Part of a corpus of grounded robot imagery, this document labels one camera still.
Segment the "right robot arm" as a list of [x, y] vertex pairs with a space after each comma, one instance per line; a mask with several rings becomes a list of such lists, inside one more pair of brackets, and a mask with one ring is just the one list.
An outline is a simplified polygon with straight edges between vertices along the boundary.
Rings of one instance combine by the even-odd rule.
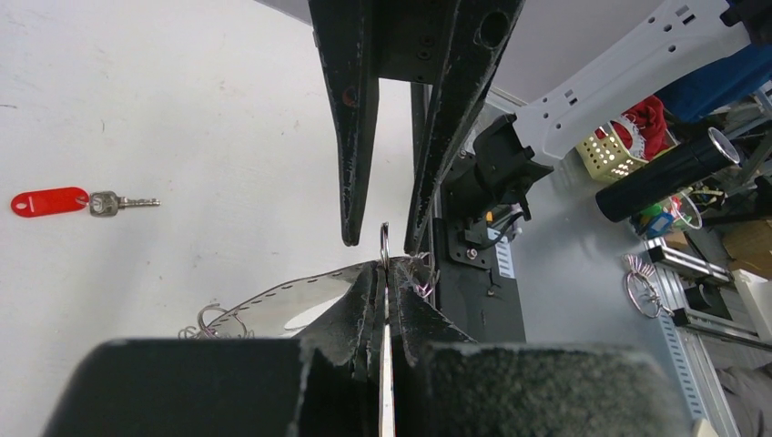
[[[359, 243], [383, 78], [427, 84], [404, 248], [413, 254], [502, 61], [520, 1], [312, 1], [338, 141], [341, 237]], [[552, 164], [582, 134], [702, 66], [771, 41], [768, 1], [665, 1], [544, 97], [520, 108], [515, 131], [531, 161]]]

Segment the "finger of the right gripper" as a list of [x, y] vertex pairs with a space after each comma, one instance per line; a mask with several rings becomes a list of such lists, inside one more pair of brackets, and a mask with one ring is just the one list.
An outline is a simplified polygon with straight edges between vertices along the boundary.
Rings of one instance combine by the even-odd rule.
[[524, 1], [452, 1], [414, 170], [403, 249], [420, 251], [432, 202], [482, 110]]
[[360, 243], [379, 104], [372, 1], [310, 1], [310, 16], [338, 145], [340, 225]]

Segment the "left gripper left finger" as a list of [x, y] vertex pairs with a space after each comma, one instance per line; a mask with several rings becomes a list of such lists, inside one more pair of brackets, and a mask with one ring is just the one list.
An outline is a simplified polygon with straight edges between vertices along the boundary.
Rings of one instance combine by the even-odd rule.
[[375, 436], [375, 299], [365, 262], [303, 279], [341, 298], [292, 337], [120, 339], [77, 366], [46, 436]]

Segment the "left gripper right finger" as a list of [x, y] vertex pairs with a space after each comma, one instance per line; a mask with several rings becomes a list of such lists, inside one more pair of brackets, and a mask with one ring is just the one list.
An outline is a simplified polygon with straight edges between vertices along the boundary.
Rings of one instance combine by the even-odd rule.
[[418, 259], [388, 270], [399, 436], [688, 436], [679, 393], [648, 354], [606, 344], [482, 343], [422, 294]]

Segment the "key with red tag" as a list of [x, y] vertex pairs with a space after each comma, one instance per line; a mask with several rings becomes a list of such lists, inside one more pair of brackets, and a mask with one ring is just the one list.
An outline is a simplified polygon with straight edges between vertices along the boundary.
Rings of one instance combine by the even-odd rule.
[[21, 218], [32, 219], [88, 210], [92, 217], [112, 218], [130, 208], [155, 208], [162, 205], [157, 198], [132, 199], [105, 190], [87, 192], [79, 187], [50, 188], [17, 194], [10, 209]]

